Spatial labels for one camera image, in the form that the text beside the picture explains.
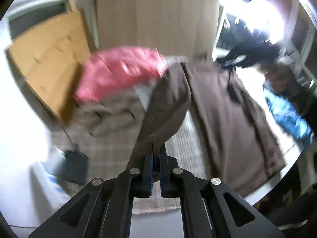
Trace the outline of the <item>person's right hand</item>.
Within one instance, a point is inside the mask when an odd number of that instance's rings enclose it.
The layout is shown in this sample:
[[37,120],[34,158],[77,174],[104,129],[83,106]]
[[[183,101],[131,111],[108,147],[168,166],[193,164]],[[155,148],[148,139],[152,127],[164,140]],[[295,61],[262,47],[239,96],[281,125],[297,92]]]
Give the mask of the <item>person's right hand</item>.
[[292,70],[284,63],[262,63],[260,70],[265,76],[265,82],[275,94],[286,94],[293,85],[296,85],[297,81]]

